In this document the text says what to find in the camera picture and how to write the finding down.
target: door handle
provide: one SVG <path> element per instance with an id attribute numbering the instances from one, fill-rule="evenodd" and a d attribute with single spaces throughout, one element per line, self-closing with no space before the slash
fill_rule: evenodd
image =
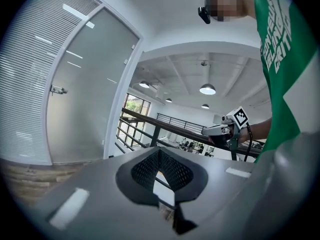
<path id="1" fill-rule="evenodd" d="M 51 85 L 50 92 L 52 93 L 52 96 L 55 94 L 66 94 L 68 91 L 63 88 L 56 85 Z"/>

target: white sticker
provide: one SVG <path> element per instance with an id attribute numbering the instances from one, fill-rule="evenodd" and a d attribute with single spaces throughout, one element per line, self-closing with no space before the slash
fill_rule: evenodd
<path id="1" fill-rule="evenodd" d="M 229 174 L 233 174 L 233 175 L 237 175 L 243 178 L 249 178 L 251 173 L 250 172 L 246 172 L 246 171 L 242 171 L 242 170 L 238 170 L 238 169 L 234 169 L 229 167 L 228 169 L 225 170 L 227 173 Z"/>
<path id="2" fill-rule="evenodd" d="M 78 215 L 89 197 L 89 191 L 76 188 L 67 201 L 60 206 L 49 223 L 58 230 L 65 230 L 70 222 Z"/>

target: wooden floor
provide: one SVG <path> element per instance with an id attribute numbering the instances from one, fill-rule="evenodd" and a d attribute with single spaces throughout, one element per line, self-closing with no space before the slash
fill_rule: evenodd
<path id="1" fill-rule="evenodd" d="M 29 165 L 0 160 L 1 174 L 11 195 L 27 206 L 89 164 Z"/>

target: black mesh pad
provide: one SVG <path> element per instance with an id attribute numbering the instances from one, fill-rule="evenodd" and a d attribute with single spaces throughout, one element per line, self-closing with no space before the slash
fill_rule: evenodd
<path id="1" fill-rule="evenodd" d="M 159 171 L 159 159 L 157 150 L 146 159 L 137 163 L 131 170 L 132 178 L 147 190 L 153 191 L 155 179 Z"/>
<path id="2" fill-rule="evenodd" d="M 199 164 L 166 148 L 155 147 L 121 165 L 116 183 L 131 201 L 157 206 L 159 200 L 153 189 L 159 171 L 174 191 L 176 204 L 196 199 L 208 182 L 208 174 Z"/>
<path id="3" fill-rule="evenodd" d="M 137 163 L 131 170 L 132 178 L 141 186 L 153 191 L 158 171 L 162 172 L 175 192 L 193 179 L 193 172 L 162 150 L 157 150 Z"/>

